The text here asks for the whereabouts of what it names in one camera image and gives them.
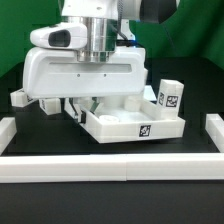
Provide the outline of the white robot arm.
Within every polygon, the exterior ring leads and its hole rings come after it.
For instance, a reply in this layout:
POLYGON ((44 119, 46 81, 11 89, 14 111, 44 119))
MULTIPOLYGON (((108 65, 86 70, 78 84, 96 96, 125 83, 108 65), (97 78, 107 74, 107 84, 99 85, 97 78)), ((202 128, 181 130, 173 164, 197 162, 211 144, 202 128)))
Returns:
POLYGON ((160 24, 180 0, 64 0, 62 21, 30 34, 23 70, 33 99, 135 95, 145 86, 145 50, 122 23, 160 24))

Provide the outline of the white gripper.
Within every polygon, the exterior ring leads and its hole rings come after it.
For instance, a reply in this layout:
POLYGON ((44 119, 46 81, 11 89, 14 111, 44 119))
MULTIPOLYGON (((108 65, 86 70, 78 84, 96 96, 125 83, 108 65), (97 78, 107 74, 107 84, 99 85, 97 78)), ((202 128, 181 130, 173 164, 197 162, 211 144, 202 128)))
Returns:
POLYGON ((118 47, 104 63, 78 62, 77 53, 35 47, 25 59, 23 90, 31 98, 70 98, 74 119, 82 110, 72 97, 92 97, 95 113, 100 97, 139 94, 145 86, 145 50, 118 47))

